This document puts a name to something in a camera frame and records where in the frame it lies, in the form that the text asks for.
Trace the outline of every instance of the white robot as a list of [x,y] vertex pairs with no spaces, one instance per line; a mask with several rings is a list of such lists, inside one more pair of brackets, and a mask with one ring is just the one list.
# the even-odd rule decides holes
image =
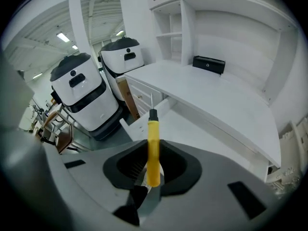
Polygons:
[[123,37],[102,47],[99,54],[99,61],[102,63],[112,92],[119,101],[124,103],[116,78],[130,70],[144,66],[138,41]]
[[72,117],[94,139],[103,139],[118,126],[123,108],[106,87],[90,55],[65,57],[51,72],[50,81]]

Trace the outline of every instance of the drawer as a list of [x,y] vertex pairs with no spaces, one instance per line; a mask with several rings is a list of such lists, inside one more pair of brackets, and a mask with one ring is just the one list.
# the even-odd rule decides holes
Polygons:
[[135,94],[132,95],[136,106],[140,106],[145,112],[148,112],[151,109],[151,106],[145,103],[142,99],[137,98]]
[[[159,137],[228,157],[262,181],[266,181],[269,161],[260,153],[254,153],[238,140],[222,131],[198,111],[168,97],[156,107],[159,119]],[[128,125],[120,123],[133,141],[148,137],[149,112]]]
[[142,107],[140,107],[140,105],[136,104],[136,108],[138,110],[138,113],[140,116],[143,116],[145,113],[147,113],[147,111],[145,111]]
[[151,93],[153,94],[153,105],[158,105],[163,100],[163,94],[151,87],[148,87],[138,81],[127,78],[129,90],[133,97],[142,100],[151,107]]

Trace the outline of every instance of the black box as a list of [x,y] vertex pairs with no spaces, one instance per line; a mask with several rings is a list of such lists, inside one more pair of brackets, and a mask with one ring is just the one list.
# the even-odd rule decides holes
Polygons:
[[225,61],[203,56],[195,56],[192,62],[193,67],[205,69],[220,75],[223,74],[223,71],[225,69],[225,64],[226,64]]

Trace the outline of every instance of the yellow tool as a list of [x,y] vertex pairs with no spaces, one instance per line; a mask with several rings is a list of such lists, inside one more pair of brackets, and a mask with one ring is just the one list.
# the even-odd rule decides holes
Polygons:
[[151,93],[150,117],[148,122],[148,166],[147,183],[152,187],[160,184],[160,164],[159,164],[159,122],[157,110],[153,107],[153,94]]

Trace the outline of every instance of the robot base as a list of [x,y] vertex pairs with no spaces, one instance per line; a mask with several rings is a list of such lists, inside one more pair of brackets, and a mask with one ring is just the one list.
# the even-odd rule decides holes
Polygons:
[[120,119],[127,115],[126,110],[119,106],[118,110],[100,127],[93,131],[89,131],[89,134],[96,140],[100,141],[109,135],[120,125]]

